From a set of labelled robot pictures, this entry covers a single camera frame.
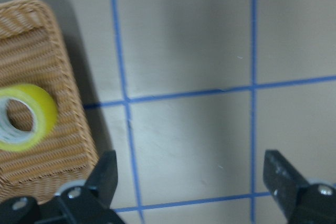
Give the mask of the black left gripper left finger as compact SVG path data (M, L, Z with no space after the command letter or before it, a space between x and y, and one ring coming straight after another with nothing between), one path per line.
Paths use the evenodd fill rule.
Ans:
M115 150L106 151L99 158L84 188L105 207L110 207L117 188L117 155Z

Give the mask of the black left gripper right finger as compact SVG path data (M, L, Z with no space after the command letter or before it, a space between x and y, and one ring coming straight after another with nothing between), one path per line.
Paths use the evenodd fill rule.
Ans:
M285 218L290 219L309 182L278 151L266 150L263 181Z

